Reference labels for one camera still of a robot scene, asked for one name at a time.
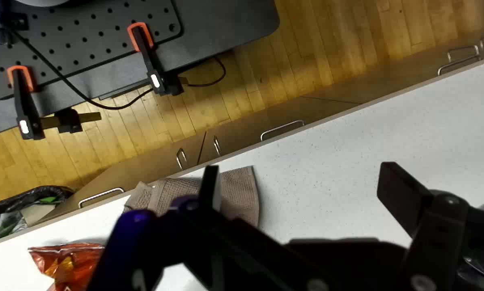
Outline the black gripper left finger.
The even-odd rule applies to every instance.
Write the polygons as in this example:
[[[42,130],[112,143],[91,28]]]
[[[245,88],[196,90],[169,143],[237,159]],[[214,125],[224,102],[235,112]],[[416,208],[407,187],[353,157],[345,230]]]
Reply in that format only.
[[[207,165],[196,199],[170,217],[186,245],[182,262],[212,291],[329,291],[327,275],[241,219],[219,212],[217,165]]]

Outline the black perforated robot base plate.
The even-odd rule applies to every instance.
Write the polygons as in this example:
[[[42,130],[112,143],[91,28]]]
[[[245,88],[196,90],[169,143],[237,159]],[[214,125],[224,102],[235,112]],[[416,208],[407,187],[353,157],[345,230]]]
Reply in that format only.
[[[0,133],[16,125],[7,70],[26,65],[44,115],[148,83],[127,28],[146,23],[167,72],[185,72],[280,26],[274,0],[68,0],[37,9],[0,0]]]

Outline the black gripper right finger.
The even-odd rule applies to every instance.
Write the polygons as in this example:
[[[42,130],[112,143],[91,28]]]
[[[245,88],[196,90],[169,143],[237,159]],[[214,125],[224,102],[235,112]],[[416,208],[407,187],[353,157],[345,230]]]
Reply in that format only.
[[[407,287],[450,291],[460,266],[468,204],[434,195],[395,162],[379,172],[377,198],[411,238],[402,267]]]

